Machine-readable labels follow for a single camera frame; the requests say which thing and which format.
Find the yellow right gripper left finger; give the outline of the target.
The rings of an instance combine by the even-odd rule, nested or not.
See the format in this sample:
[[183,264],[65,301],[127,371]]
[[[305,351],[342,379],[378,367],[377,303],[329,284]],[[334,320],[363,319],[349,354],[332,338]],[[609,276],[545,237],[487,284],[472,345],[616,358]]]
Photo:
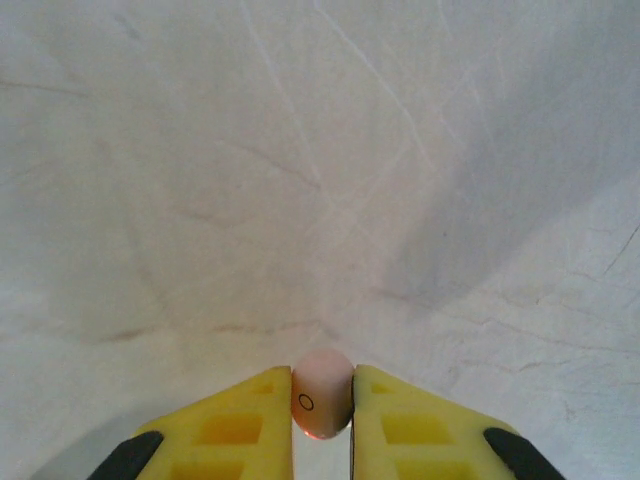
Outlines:
[[293,480],[291,385],[273,367],[156,418],[87,480]]

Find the pink earbud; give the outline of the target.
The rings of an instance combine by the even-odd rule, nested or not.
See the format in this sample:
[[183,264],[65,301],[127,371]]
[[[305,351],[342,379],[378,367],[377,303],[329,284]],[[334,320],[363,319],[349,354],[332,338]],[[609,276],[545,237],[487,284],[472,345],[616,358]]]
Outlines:
[[350,423],[354,411],[354,371],[351,361],[331,348],[313,350],[295,365],[291,411],[307,436],[332,439]]

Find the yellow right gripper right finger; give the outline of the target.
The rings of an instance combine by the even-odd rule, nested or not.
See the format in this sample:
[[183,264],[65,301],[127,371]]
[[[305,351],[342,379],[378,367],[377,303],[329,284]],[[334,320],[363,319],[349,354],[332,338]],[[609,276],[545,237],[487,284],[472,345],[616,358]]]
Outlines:
[[510,425],[356,367],[350,480],[566,480]]

